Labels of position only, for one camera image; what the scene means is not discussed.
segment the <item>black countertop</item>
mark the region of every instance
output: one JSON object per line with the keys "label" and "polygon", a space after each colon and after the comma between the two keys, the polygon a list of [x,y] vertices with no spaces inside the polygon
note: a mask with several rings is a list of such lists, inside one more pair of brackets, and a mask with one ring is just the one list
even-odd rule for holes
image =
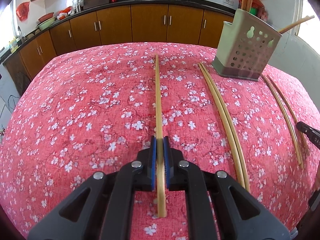
{"label": "black countertop", "polygon": [[44,29],[43,31],[40,31],[39,33],[37,33],[36,35],[34,35],[30,39],[28,39],[25,43],[20,45],[16,49],[16,51],[14,51],[8,57],[0,59],[0,64],[2,62],[5,64],[6,60],[8,60],[11,55],[13,55],[14,53],[16,53],[19,50],[21,50],[24,46],[26,46],[30,41],[35,39],[37,36],[41,35],[42,33],[46,32],[47,30],[50,30],[51,28],[57,26],[60,23],[63,23],[65,21],[68,21],[70,19],[78,17],[80,15],[84,15],[84,14],[87,14],[87,13],[90,13],[90,12],[102,10],[102,9],[105,9],[105,8],[112,8],[112,7],[117,7],[117,6],[133,5],[133,4],[172,4],[172,5],[182,5],[182,6],[188,6],[188,7],[193,7],[193,8],[199,8],[199,9],[206,9],[206,10],[210,10],[210,11],[215,11],[215,12],[223,13],[223,14],[226,14],[226,15],[229,15],[229,16],[234,16],[235,13],[236,13],[236,10],[234,10],[234,9],[232,9],[230,7],[227,7],[227,6],[218,4],[218,3],[214,3],[214,2],[210,2],[210,1],[207,1],[207,0],[118,0],[115,3],[108,3],[108,4],[104,4],[104,5],[100,5],[100,6],[97,6],[97,7],[90,8],[90,9],[87,9],[87,10],[83,10],[81,12],[78,12],[76,14],[73,14],[71,16],[68,16],[68,17],[64,18],[63,20],[55,21],[48,28]]}

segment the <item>tablecloth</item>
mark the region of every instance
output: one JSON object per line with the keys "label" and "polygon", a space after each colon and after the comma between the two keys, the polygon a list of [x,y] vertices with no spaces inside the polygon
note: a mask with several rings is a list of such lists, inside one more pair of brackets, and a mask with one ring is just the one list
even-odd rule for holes
{"label": "tablecloth", "polygon": [[[21,97],[0,151],[0,204],[16,228],[30,228],[95,171],[110,173],[150,145],[155,128],[155,54],[159,54],[164,136],[209,172],[236,178],[226,133],[197,65],[204,62],[236,127],[252,195],[289,230],[307,210],[320,153],[309,141],[305,169],[269,88],[218,76],[215,49],[174,43],[100,46],[54,58]],[[301,83],[266,66],[300,121],[319,129],[320,114]],[[135,194],[131,239],[188,238],[183,192]]]}

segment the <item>electrical outlet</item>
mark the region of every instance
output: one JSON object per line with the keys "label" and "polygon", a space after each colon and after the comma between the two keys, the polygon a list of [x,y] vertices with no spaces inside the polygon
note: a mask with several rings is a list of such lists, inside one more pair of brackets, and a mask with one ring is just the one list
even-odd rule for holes
{"label": "electrical outlet", "polygon": [[232,0],[224,0],[224,3],[233,6],[233,1]]}

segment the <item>plastic utensil holder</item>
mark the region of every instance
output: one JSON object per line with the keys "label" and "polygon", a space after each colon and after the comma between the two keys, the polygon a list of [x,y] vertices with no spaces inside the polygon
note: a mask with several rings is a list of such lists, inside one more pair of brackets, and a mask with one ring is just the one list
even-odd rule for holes
{"label": "plastic utensil holder", "polygon": [[258,81],[281,36],[264,21],[237,9],[233,23],[223,23],[212,66],[223,77]]}

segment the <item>pink floral tablecloth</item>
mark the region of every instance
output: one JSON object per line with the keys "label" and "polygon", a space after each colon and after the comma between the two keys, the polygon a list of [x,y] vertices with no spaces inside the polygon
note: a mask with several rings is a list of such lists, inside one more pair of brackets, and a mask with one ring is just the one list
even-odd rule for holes
{"label": "pink floral tablecloth", "polygon": [[[270,90],[262,81],[218,76],[215,49],[173,43],[95,47],[53,59],[15,108],[0,152],[0,204],[17,229],[30,228],[95,171],[118,171],[150,145],[155,128],[155,54],[159,54],[164,136],[203,170],[236,177],[217,107],[197,65],[204,62],[228,105],[243,148],[251,191],[288,228],[307,210],[320,153],[309,141],[305,169]],[[267,66],[299,120],[320,127],[301,83]],[[188,238],[183,192],[135,195],[131,239]]]}

